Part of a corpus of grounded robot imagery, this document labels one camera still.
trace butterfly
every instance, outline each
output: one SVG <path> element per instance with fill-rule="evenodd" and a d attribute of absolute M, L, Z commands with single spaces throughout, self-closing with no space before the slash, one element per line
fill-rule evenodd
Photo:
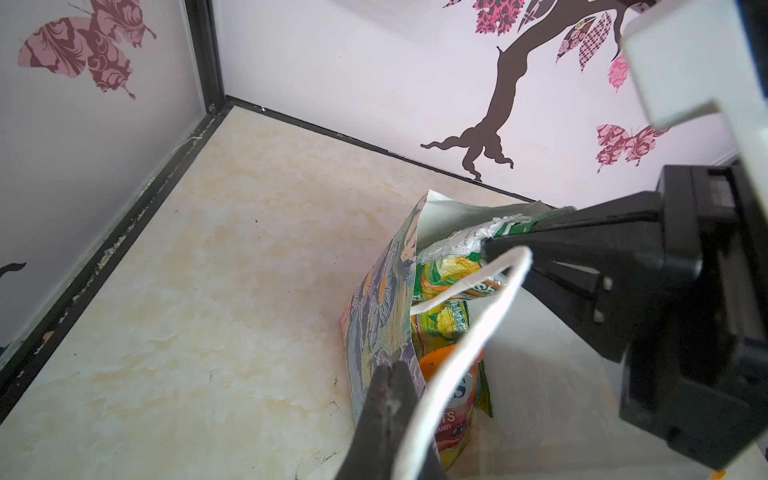
<path fill-rule="evenodd" d="M 75 7 L 88 17 L 64 17 L 40 27 L 22 45 L 18 64 L 69 78 L 88 69 L 101 91 L 122 88 L 135 99 L 127 89 L 131 61 L 116 44 L 125 40 L 140 48 L 145 32 L 157 35 L 144 24 L 139 0 L 91 0 L 91 7 L 93 13 Z"/>
<path fill-rule="evenodd" d="M 622 127 L 617 125 L 600 125 L 598 127 L 598 145 L 604 148 L 597 156 L 600 169 L 605 165 L 615 164 L 624 152 L 627 152 L 627 161 L 637 161 L 635 167 L 640 165 L 640 159 L 656 147 L 656 137 L 666 134 L 667 130 L 655 130 L 650 125 L 630 136 Z"/>

